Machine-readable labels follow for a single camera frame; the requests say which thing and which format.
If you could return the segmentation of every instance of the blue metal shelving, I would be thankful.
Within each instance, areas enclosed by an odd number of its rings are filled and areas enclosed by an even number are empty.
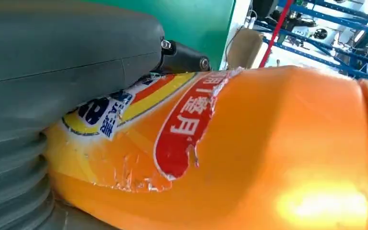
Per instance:
[[[306,2],[315,4],[315,5],[319,5],[319,6],[323,6],[329,9],[333,9],[339,12],[343,12],[346,14],[350,14],[352,16],[352,18],[350,17],[346,17],[346,18],[341,18],[341,17],[335,17],[332,15],[327,15],[321,12],[317,12],[314,10],[310,10],[307,9],[305,7],[293,4],[290,7],[290,10],[295,11],[295,12],[300,12],[302,14],[305,15],[309,15],[315,18],[320,18],[320,19],[324,19],[326,21],[329,22],[333,22],[336,24],[340,24],[346,27],[350,27],[356,30],[363,30],[365,32],[368,33],[368,14],[365,14],[363,12],[359,12],[359,11],[355,11],[353,9],[349,9],[346,7],[342,7],[336,4],[331,4],[328,2],[325,2],[324,0],[305,0]],[[287,0],[279,0],[279,6],[284,6],[286,4]],[[263,22],[255,22],[256,25],[260,26],[262,29],[258,30],[260,32],[266,32],[266,33],[272,33],[274,27],[267,25],[266,23]],[[364,57],[358,54],[355,54],[353,52],[351,52],[350,50],[343,50],[340,48],[336,48],[333,47],[331,45],[328,44],[324,44],[322,42],[298,35],[298,34],[294,34],[290,31],[286,31],[286,30],[280,30],[279,31],[280,34],[283,35],[287,35],[287,36],[291,36],[295,39],[298,39],[302,42],[307,42],[313,46],[315,46],[318,50],[320,50],[321,52],[323,52],[325,55],[331,56],[334,60],[336,60],[337,62],[339,62],[340,64],[335,64],[333,62],[330,62],[328,60],[324,60],[322,58],[318,58],[315,57],[313,55],[304,53],[300,50],[296,50],[292,47],[288,47],[288,46],[284,46],[280,43],[275,43],[274,46],[279,47],[281,49],[287,50],[289,52],[301,55],[303,57],[318,61],[320,63],[323,63],[325,65],[328,65],[330,67],[336,68],[336,69],[340,69],[343,72],[348,73],[349,76],[352,76],[354,78],[367,78],[368,79],[368,57]],[[331,51],[334,51],[335,53],[340,55],[344,55],[344,56],[348,56],[350,57],[351,60],[360,60],[362,62],[362,67],[361,69],[356,69],[356,66],[349,66],[349,64],[343,62],[340,58],[337,57],[337,55],[332,56],[331,55]]]

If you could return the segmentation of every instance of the red pole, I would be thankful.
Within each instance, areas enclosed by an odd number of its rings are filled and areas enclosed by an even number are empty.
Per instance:
[[[278,32],[280,31],[281,25],[284,22],[284,19],[287,15],[288,10],[290,9],[291,4],[294,2],[294,0],[287,0],[287,4],[285,5],[283,12],[281,12],[280,18],[278,19],[278,23],[276,25],[276,28],[273,31],[272,39],[269,42],[269,46],[267,47],[266,53],[263,56],[262,62],[260,62],[260,68],[264,67],[266,64],[266,61],[269,59],[270,50],[272,49],[272,46],[274,44],[274,39],[277,37]]]

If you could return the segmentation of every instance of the green wall panel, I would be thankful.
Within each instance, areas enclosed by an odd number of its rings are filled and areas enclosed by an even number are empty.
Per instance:
[[[90,0],[155,16],[166,39],[205,53],[218,69],[235,0]]]

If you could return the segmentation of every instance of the orange plastic bottle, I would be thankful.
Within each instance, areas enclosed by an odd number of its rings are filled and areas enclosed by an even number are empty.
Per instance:
[[[46,134],[58,193],[124,230],[368,230],[368,82],[153,77]]]

